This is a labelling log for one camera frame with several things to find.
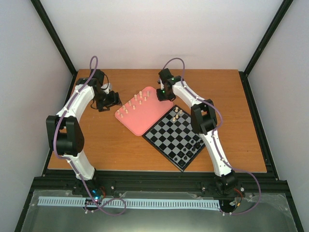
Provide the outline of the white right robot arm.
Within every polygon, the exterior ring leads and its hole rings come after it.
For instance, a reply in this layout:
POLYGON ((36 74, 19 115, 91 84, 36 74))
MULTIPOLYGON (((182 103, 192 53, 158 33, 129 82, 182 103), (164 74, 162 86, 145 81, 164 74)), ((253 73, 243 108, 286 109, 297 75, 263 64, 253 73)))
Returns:
POLYGON ((193 132, 199 134, 210 155, 219 194, 226 195, 238 181, 220 143, 216 108, 212 101, 197 95, 181 76, 160 74, 158 82, 160 89, 156 92, 160 101, 172 101, 179 97, 190 107, 193 132))

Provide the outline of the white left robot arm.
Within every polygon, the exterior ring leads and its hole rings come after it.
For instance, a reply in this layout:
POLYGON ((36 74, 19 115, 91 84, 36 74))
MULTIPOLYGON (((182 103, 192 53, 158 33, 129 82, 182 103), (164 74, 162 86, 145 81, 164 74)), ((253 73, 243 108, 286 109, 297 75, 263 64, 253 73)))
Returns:
POLYGON ((104 83, 105 78, 107 75, 103 71, 96 70, 89 78, 78 79, 68 102, 55 116, 46 119, 50 149, 69 163, 78 179, 85 180, 83 188, 92 195, 99 192, 100 182, 93 178, 95 168, 85 155, 79 122, 89 103, 95 104, 91 107, 99 112, 121 105, 119 93, 112 90, 110 81, 104 83))

